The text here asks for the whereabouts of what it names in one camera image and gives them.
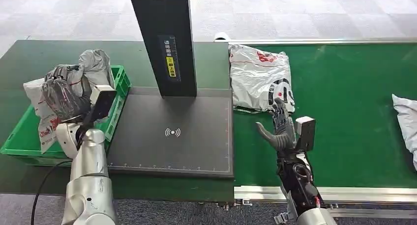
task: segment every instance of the scanning platform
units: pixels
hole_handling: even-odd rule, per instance
[[[227,89],[161,97],[156,87],[132,87],[108,164],[127,172],[233,177],[232,110]]]

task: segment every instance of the robotic arm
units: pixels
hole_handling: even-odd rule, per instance
[[[73,159],[62,225],[117,224],[105,136],[93,128],[94,121],[107,116],[115,95],[116,91],[109,85],[94,86],[91,111],[57,126],[58,141],[65,154]]]
[[[277,174],[281,190],[288,202],[288,213],[275,217],[277,224],[296,219],[299,225],[336,225],[326,210],[323,199],[313,181],[313,170],[306,152],[313,148],[315,120],[302,117],[296,120],[296,133],[292,118],[281,99],[273,104],[274,134],[257,122],[258,132],[277,152]]]

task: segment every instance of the white plastic bag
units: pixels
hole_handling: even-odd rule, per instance
[[[100,50],[86,50],[80,55],[78,65],[57,65],[57,67],[68,66],[68,69],[62,69],[65,78],[71,86],[75,95],[81,96],[83,88],[81,78],[86,77],[90,86],[110,85],[114,88],[114,78],[110,68],[110,58]],[[39,139],[41,142],[41,152],[45,153],[57,140],[55,130],[59,124],[59,118],[55,112],[48,106],[42,94],[42,85],[45,78],[33,80],[23,84],[26,95],[30,99],[35,113],[40,117],[38,126]]]
[[[398,123],[406,148],[413,154],[414,168],[417,170],[417,101],[392,95],[394,109],[398,112]]]
[[[57,115],[49,108],[42,96],[43,82],[44,79],[37,79],[23,84],[26,95],[35,109],[35,114],[40,118],[38,133],[42,153],[57,140],[55,129],[58,126]]]
[[[268,53],[244,45],[229,45],[229,50],[235,107],[272,110],[273,100],[279,97],[288,112],[295,111],[290,63],[284,52]]]

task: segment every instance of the gray floor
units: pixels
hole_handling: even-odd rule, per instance
[[[233,39],[417,37],[417,0],[191,0],[193,35]],[[142,40],[129,0],[0,0],[0,56],[17,39]],[[28,225],[33,196],[0,195],[0,225]],[[274,224],[283,205],[116,201],[120,224]],[[64,200],[42,196],[37,225],[60,224]],[[338,219],[339,224],[411,220]]]
[[[417,37],[417,0],[191,0],[194,40]],[[142,40],[130,0],[0,0],[16,39]]]

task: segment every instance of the wireless charging symbol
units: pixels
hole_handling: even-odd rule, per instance
[[[175,130],[171,130],[170,128],[165,129],[165,136],[169,137],[170,135],[175,135],[178,138],[181,135],[181,129],[179,128]]]

